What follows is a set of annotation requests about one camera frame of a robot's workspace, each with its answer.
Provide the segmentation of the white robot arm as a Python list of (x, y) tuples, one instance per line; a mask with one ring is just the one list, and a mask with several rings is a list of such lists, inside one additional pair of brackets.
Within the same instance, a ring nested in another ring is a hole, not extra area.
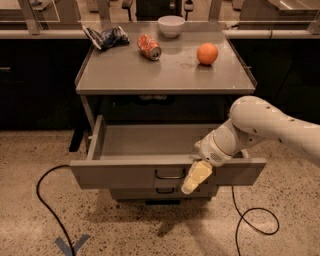
[(191, 194), (211, 174), (214, 167), (229, 162), (241, 150), (273, 139), (320, 166), (320, 126), (288, 116), (269, 102), (255, 96), (238, 98), (229, 119), (195, 143), (194, 160), (181, 191)]

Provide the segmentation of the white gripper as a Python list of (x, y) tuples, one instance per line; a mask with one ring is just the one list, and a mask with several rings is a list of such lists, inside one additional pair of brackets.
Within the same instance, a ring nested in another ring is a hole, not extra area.
[(214, 140), (215, 132), (212, 131), (203, 139), (196, 142), (194, 147), (198, 151), (201, 161), (195, 161), (184, 179), (181, 191), (191, 194), (203, 181), (212, 174), (212, 166), (220, 167), (230, 161), (232, 157), (224, 153)]

